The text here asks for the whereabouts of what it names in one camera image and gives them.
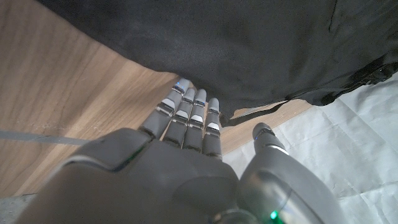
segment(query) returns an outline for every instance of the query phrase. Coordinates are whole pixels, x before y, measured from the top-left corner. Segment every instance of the wooden surface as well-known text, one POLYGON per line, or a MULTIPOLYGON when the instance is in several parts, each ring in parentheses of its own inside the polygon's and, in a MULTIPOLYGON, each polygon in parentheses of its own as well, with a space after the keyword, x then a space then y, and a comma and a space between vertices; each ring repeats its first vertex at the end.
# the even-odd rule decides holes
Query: wooden surface
MULTIPOLYGON (((33 0, 0 1, 0 129, 95 139, 137 128, 178 77, 127 60, 33 0)), ((221 134, 223 152, 309 107, 293 101, 278 112, 221 134)), ((37 192, 77 146, 0 139, 0 197, 37 192)))

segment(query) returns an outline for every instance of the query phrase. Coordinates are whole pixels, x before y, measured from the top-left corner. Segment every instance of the wood grain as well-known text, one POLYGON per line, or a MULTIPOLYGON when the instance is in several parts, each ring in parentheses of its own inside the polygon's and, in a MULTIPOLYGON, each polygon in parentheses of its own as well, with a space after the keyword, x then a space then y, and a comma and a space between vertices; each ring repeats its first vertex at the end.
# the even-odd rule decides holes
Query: wood grain
MULTIPOLYGON (((2 130, 95 139, 137 128, 177 79, 123 58, 34 0, 0 1, 2 130)), ((223 153, 250 141, 258 122, 274 127, 309 107, 292 101, 223 129, 223 153)), ((76 148, 0 139, 0 197, 36 193, 76 148)))
POLYGON ((55 166, 77 148, 0 139, 0 198, 36 193, 55 166))
POLYGON ((35 1, 5 2, 1 129, 93 139, 136 128, 177 80, 123 58, 35 1))

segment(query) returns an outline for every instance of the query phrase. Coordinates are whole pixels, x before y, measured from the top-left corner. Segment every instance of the black fabric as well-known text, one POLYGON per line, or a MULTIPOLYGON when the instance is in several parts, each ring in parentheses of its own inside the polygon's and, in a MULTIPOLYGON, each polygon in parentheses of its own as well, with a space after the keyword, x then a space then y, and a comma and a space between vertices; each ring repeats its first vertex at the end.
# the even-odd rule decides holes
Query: black fabric
POLYGON ((204 88, 223 126, 240 108, 326 105, 398 62, 396 0, 38 1, 126 58, 204 88))

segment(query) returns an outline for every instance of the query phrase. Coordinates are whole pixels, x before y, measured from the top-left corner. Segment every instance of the white sheet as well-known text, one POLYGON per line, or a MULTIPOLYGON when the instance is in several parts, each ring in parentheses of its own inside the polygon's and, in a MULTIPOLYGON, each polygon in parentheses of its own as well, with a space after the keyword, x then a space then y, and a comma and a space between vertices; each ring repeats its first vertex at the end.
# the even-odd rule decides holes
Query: white sheet
MULTIPOLYGON (((317 175, 352 223, 398 223, 398 73, 274 128, 289 154, 317 175)), ((224 155, 240 177, 253 142, 224 155)))

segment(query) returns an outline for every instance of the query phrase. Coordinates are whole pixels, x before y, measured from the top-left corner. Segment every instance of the green led light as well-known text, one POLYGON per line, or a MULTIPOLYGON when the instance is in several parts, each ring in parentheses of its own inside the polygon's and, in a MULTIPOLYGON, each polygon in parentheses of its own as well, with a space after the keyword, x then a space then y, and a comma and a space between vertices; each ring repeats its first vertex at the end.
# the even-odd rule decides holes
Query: green led light
POLYGON ((270 217, 271 217, 271 219, 273 219, 273 220, 276 219, 276 217, 278 217, 278 212, 277 212, 277 211, 271 212, 270 217))

